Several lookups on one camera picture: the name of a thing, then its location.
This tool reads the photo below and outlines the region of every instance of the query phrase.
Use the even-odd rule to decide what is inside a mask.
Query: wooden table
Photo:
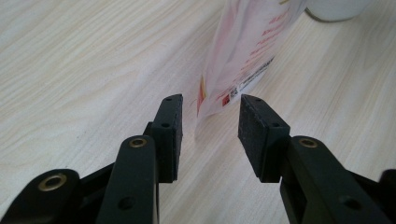
[[[205,53],[224,1],[0,2],[0,214],[35,176],[88,175],[141,134],[161,99],[184,95],[178,181],[161,223],[288,223],[239,140],[239,105],[195,134]],[[377,180],[396,167],[396,2],[320,23],[303,14],[251,93]]]

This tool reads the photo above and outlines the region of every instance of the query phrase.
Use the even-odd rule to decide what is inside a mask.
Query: wood grain
[[[35,176],[88,175],[183,93],[178,181],[161,223],[288,223],[239,143],[238,104],[195,132],[205,53],[224,1],[1,1],[0,215]],[[320,23],[303,14],[251,93],[358,174],[396,167],[396,2]]]

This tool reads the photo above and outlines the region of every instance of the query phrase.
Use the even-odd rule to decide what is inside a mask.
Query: plastic wrapper
[[[265,74],[306,0],[229,0],[201,76],[198,121],[249,92]]]

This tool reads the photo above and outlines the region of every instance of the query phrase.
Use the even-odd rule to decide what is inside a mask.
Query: white cup
[[[307,12],[319,21],[345,21],[361,14],[372,0],[308,0]]]

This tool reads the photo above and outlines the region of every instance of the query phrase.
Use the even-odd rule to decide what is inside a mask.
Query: tabletop
[[[160,185],[161,223],[288,223],[279,184],[262,184],[237,138],[239,104],[196,132],[218,1],[1,1],[0,216],[48,170],[86,176],[182,93],[178,180]],[[295,22],[250,93],[321,140],[357,174],[396,168],[396,2],[342,22]]]

